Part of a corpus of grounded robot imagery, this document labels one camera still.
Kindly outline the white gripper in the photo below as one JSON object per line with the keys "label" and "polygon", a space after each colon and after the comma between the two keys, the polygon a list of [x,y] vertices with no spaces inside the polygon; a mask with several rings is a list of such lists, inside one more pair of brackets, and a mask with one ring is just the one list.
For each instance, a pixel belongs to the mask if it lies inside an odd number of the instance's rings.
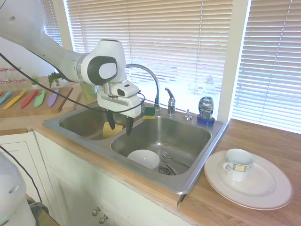
{"label": "white gripper", "polygon": [[112,130],[115,129],[115,120],[113,118],[113,112],[120,112],[126,116],[126,133],[130,136],[133,128],[134,119],[141,114],[140,99],[137,95],[131,97],[116,98],[109,97],[105,93],[97,93],[98,105],[106,109],[106,117],[109,126]]}

